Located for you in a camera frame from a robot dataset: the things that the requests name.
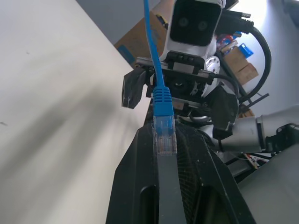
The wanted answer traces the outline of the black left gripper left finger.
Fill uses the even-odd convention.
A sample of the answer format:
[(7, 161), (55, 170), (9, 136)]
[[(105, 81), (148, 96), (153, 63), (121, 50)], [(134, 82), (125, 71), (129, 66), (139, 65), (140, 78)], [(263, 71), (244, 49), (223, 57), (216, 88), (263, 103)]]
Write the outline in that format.
[(181, 224), (183, 202), (176, 155), (157, 155), (152, 125), (135, 134), (115, 174), (108, 224)]

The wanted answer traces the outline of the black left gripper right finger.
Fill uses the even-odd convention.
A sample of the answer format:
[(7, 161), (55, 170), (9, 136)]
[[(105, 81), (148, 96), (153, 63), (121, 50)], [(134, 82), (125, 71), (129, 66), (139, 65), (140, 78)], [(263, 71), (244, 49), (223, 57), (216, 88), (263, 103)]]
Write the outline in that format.
[(188, 224), (254, 224), (228, 167), (193, 127), (176, 123), (178, 177)]

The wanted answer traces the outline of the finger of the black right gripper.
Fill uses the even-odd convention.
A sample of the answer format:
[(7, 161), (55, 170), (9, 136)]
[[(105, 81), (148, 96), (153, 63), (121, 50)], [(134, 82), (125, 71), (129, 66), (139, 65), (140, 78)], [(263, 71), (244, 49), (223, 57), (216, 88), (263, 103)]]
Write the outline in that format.
[(209, 94), (213, 138), (228, 138), (233, 134), (233, 126), (239, 113), (236, 95), (225, 89), (214, 89)]
[(123, 78), (121, 106), (134, 109), (141, 100), (146, 70), (135, 68)]

